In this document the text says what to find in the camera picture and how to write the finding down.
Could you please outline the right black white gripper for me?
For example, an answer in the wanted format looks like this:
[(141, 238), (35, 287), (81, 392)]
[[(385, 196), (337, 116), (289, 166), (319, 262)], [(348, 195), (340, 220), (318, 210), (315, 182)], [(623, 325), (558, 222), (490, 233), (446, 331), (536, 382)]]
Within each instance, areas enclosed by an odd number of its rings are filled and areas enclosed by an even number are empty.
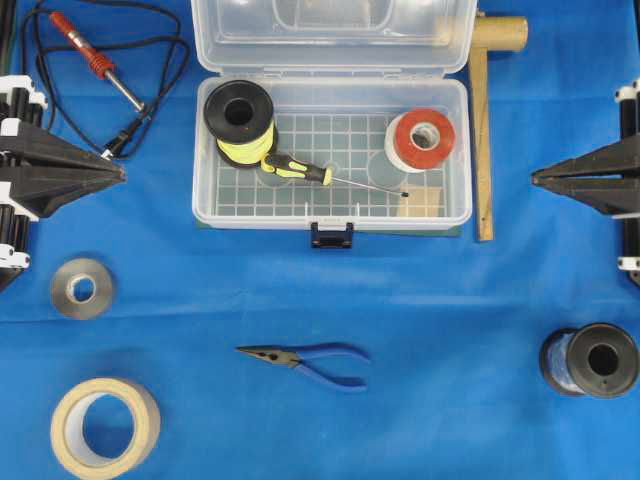
[[(638, 133), (637, 83), (615, 93), (619, 107), (620, 138)], [(532, 184), (557, 195), (571, 198), (604, 215), (639, 213), (638, 178), (575, 178), (586, 176), (632, 175), (639, 172), (639, 141), (620, 140), (576, 158), (535, 171)], [(622, 255), (618, 267), (639, 284), (639, 219), (622, 223)]]

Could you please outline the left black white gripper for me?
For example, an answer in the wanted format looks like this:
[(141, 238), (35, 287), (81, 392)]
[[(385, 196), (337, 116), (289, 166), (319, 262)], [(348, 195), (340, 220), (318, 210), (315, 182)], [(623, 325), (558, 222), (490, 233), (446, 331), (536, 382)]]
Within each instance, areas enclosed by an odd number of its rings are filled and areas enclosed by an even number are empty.
[(20, 166), (21, 160), (125, 175), (117, 164), (40, 128), (47, 108), (45, 94), (36, 90), (30, 76), (1, 77), (1, 291), (30, 266), (27, 245), (32, 221), (49, 218), (66, 204), (125, 182), (124, 178), (10, 181), (6, 170)]

